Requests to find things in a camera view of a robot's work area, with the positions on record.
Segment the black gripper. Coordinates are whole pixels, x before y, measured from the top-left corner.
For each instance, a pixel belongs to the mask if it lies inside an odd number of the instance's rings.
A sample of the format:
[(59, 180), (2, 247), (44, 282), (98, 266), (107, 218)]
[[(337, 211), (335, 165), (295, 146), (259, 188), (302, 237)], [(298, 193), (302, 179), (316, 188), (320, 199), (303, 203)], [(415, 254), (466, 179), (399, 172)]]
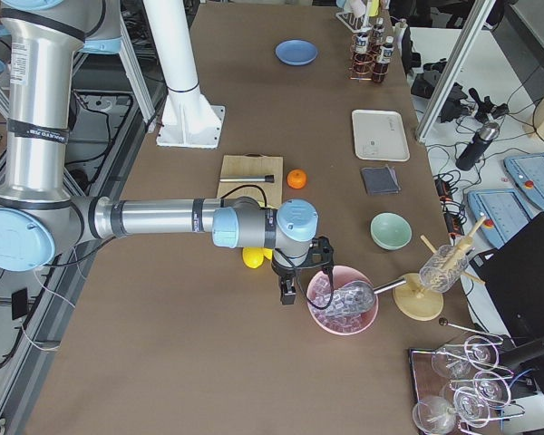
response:
[(299, 286), (301, 271), (308, 268), (306, 256), (292, 257), (281, 249), (275, 249), (272, 268), (278, 276), (280, 303), (293, 305), (296, 301), (296, 286)]

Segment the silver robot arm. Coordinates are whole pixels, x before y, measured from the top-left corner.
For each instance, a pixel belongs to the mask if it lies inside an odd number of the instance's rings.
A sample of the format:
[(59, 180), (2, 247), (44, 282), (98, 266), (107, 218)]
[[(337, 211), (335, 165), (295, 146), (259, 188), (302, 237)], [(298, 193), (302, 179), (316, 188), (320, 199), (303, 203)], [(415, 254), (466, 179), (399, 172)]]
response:
[(0, 268), (47, 266), (83, 242), (136, 234), (209, 233), (219, 247), (273, 252), (280, 299), (290, 305), (302, 270), (331, 261), (316, 233), (316, 209), (301, 199), (279, 208), (250, 198), (114, 201), (63, 186), (73, 58), (121, 49), (116, 1), (4, 1), (12, 37), (5, 181), (0, 185)]

